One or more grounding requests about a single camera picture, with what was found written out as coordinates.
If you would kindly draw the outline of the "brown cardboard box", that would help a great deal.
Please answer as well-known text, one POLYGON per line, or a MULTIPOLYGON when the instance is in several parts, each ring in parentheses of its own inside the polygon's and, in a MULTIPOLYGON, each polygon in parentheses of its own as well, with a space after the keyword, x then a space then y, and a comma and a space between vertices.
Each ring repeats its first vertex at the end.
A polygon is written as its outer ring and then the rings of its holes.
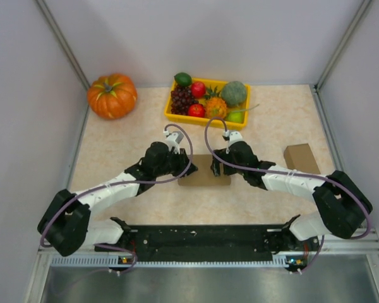
POLYGON ((308 143, 287 146, 284 150, 284 159, 288 169, 320 174, 320 169, 308 143))

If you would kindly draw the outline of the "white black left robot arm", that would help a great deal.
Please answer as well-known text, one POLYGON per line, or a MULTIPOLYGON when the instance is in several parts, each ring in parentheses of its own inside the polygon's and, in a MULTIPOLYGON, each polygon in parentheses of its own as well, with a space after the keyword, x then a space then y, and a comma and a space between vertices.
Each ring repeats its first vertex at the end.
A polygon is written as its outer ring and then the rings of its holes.
POLYGON ((90 246, 124 250, 131 241, 127 225, 116 217, 97 222, 94 216, 143 194, 158 184, 160 177, 171 175, 176 180, 197 170, 185 149, 154 142, 136 164, 113 179, 77 193, 67 189, 56 193, 37 227, 40 245, 52 247, 64 257, 90 246))

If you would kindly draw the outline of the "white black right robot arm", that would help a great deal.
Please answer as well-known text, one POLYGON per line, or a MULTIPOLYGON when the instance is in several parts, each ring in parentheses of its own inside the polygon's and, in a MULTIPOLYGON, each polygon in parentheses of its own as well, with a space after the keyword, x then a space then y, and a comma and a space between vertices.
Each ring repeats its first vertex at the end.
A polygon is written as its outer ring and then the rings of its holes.
POLYGON ((250 186, 288 193, 316 205, 316 212, 297 215, 286 223, 282 242, 291 250, 321 235, 352 239, 373 210, 367 197, 345 172, 335 170, 330 175, 315 175, 287 169, 259 160, 245 141, 214 150, 211 169, 215 176, 239 174, 250 186))

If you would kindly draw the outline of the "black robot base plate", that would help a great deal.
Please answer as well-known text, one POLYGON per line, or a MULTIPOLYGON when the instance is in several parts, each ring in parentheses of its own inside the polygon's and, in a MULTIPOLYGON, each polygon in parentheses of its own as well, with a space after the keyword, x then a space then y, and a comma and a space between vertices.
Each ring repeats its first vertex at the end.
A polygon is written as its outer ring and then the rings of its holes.
POLYGON ((139 261, 268 261, 274 255, 304 255, 318 238, 299 241, 288 225, 123 225, 117 247, 139 261))

